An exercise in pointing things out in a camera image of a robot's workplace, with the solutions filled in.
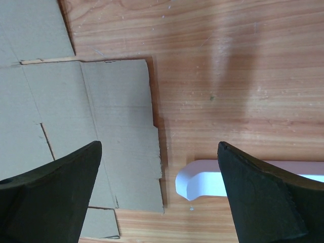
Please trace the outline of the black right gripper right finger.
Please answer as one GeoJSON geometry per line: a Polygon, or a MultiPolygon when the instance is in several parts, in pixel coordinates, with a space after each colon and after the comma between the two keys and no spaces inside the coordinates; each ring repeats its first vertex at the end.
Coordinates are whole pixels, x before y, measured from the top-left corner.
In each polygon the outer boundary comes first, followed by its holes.
{"type": "Polygon", "coordinates": [[[227,142],[218,164],[239,242],[323,242],[323,183],[227,142]]]}

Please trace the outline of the brown cardboard box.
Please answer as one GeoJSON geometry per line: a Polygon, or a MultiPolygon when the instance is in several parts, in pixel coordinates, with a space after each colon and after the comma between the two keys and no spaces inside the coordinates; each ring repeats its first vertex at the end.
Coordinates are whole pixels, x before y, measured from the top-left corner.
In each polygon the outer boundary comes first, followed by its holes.
{"type": "Polygon", "coordinates": [[[1,1],[1,180],[100,141],[80,237],[119,238],[116,209],[164,212],[147,63],[73,53],[57,1],[1,1]]]}

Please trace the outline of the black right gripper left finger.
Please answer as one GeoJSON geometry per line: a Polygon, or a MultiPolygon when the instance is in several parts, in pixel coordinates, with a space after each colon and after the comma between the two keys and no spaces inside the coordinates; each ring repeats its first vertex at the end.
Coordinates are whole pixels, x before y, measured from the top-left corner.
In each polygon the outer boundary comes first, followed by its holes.
{"type": "Polygon", "coordinates": [[[78,242],[101,157],[93,141],[1,180],[1,242],[78,242]]]}

